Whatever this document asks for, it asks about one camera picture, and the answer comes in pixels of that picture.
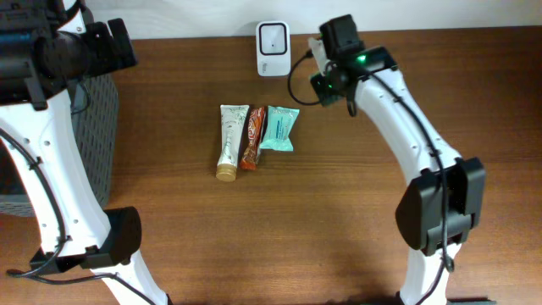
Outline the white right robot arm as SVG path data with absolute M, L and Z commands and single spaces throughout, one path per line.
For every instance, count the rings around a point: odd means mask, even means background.
M 465 159 L 431 125 L 385 47 L 367 48 L 347 14 L 320 25 L 308 45 L 318 72 L 311 78 L 320 103 L 346 100 L 350 116 L 364 112 L 395 155 L 406 191 L 395 210 L 409 247 L 398 304 L 447 304 L 455 256 L 478 226 L 486 172 Z

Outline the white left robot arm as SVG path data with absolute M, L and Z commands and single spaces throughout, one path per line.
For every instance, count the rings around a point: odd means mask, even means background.
M 135 66 L 123 20 L 96 22 L 82 1 L 1 4 L 1 139 L 40 225 L 30 269 L 8 276 L 56 285 L 89 269 L 121 304 L 167 304 L 141 255 L 133 207 L 103 209 L 72 125 L 72 86 Z

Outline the white cream tube gold cap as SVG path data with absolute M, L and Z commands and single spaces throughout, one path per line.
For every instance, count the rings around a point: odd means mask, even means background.
M 221 152 L 216 178 L 224 182 L 236 179 L 241 138 L 246 123 L 249 105 L 221 105 Z

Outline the green wet wipes pack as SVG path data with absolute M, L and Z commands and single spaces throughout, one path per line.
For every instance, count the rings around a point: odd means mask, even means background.
M 294 147 L 290 133 L 299 113 L 300 110 L 297 108 L 268 106 L 267 129 L 260 148 L 278 152 L 293 152 Z

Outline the orange chocolate bar wrapper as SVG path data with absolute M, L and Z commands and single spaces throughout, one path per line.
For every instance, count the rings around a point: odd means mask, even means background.
M 266 108 L 254 108 L 249 117 L 247 126 L 248 144 L 241 158 L 241 168 L 256 170 L 260 156 L 260 143 L 263 136 L 263 127 L 266 119 Z

